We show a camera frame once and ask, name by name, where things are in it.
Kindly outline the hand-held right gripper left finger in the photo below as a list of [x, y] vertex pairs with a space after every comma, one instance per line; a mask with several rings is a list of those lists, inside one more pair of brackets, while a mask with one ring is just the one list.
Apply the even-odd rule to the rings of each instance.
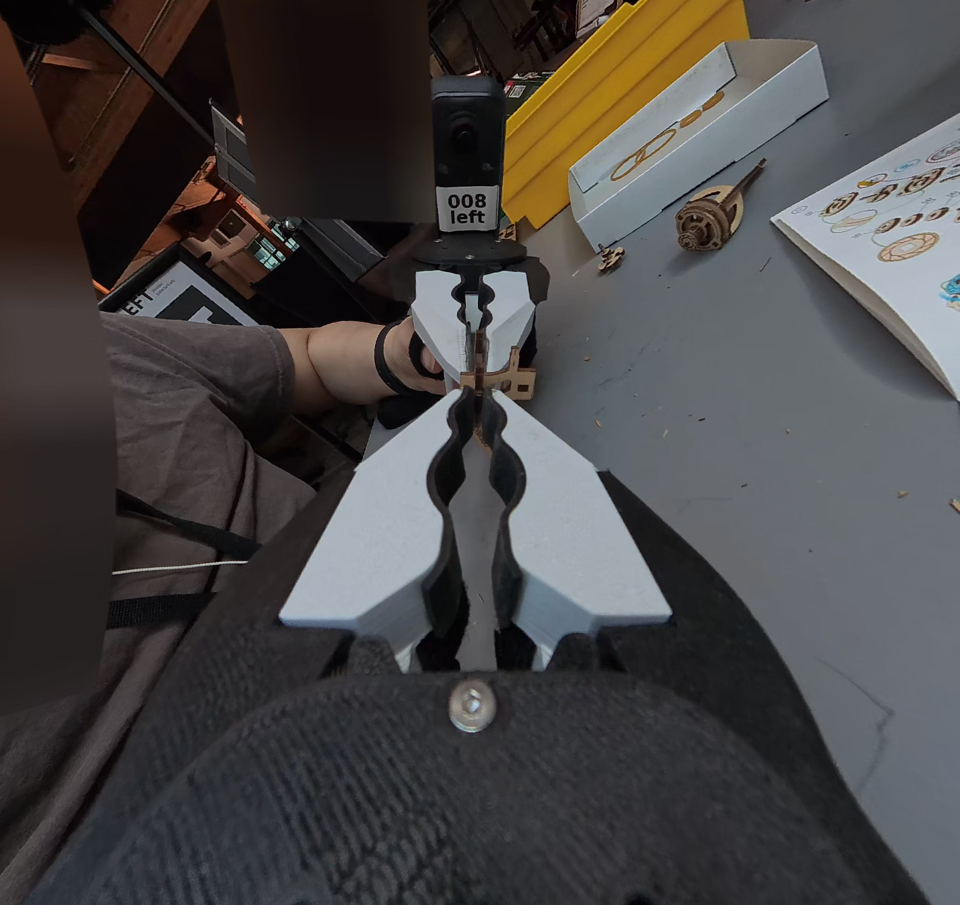
[[475, 394], [450, 392], [357, 466], [279, 611], [286, 627], [384, 639], [402, 672], [467, 605], [450, 502], [465, 479]]

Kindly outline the wooden gear assembly with shaft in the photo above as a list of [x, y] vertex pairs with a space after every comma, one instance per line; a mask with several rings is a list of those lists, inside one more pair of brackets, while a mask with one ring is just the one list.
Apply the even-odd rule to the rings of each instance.
[[685, 251], [717, 251], [737, 232], [742, 221], [744, 192], [762, 173], [761, 159], [733, 186], [710, 186], [695, 194], [675, 215], [678, 245]]

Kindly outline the person's left forearm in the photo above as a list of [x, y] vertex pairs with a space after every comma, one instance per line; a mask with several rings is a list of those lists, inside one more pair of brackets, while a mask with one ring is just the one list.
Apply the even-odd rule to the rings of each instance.
[[293, 361], [294, 415], [320, 417], [338, 404], [366, 406], [389, 395], [375, 362], [381, 331], [357, 321], [280, 330]]

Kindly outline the person's left hand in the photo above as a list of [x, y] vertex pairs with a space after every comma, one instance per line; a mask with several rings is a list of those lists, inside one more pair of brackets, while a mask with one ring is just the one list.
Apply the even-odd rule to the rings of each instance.
[[444, 396], [448, 391], [446, 371], [410, 315], [381, 329], [374, 344], [374, 368], [392, 395]]

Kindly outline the framed marker sign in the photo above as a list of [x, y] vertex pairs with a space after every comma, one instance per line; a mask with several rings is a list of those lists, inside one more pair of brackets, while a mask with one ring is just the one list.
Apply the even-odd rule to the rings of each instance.
[[200, 324], [261, 323], [246, 299], [179, 242], [114, 287], [99, 310]]

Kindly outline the notched wooden model part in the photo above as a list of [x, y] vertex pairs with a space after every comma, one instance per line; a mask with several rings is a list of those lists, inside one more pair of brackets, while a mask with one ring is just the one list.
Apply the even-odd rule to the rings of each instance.
[[482, 386], [477, 384], [479, 381], [478, 373], [474, 371], [462, 372], [457, 383], [460, 389], [468, 389], [474, 393], [474, 441], [487, 454], [492, 453], [492, 446], [491, 440], [487, 438], [484, 425], [484, 396], [486, 393], [501, 392], [513, 401], [526, 401], [534, 395], [536, 370], [533, 367], [522, 366], [521, 351], [522, 347], [519, 345], [510, 347], [508, 364], [498, 371], [486, 373], [485, 383]]

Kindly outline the stacked yellow plastic bins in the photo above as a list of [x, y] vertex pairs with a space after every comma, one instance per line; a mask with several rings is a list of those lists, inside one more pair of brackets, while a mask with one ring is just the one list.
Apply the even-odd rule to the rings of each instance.
[[570, 202], [570, 168], [726, 41], [743, 0], [625, 3], [507, 121], [501, 206], [542, 227]]

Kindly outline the open instruction booklet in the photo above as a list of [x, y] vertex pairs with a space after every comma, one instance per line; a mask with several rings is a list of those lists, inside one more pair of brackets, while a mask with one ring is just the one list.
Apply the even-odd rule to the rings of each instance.
[[959, 398], [959, 116], [771, 218]]

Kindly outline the white cardboard tray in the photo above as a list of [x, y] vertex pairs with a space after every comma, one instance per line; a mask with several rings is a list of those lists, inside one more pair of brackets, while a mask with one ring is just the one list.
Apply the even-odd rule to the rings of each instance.
[[[678, 122], [725, 96], [686, 128]], [[750, 155], [829, 98], [817, 44], [750, 39], [715, 47], [569, 170], [573, 217], [593, 247], [642, 227], [696, 186]], [[664, 130], [672, 141], [624, 178], [618, 163]]]

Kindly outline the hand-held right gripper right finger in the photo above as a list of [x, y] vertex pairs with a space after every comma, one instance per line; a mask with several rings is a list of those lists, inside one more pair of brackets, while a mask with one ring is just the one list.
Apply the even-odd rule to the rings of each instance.
[[666, 623], [670, 605], [594, 465], [500, 391], [484, 393], [482, 428], [503, 503], [499, 666], [543, 671], [567, 635]]

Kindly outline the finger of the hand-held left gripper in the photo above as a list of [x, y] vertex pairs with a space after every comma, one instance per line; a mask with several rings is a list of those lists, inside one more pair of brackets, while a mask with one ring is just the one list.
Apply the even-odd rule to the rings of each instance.
[[483, 388], [509, 388], [496, 376], [510, 368], [512, 349], [517, 348], [517, 366], [530, 368], [536, 357], [536, 306], [531, 299], [525, 271], [485, 274], [478, 288], [482, 326], [478, 331], [479, 371]]
[[447, 393], [458, 392], [469, 365], [469, 331], [455, 292], [463, 285], [456, 272], [424, 270], [415, 275], [414, 331], [440, 363]]

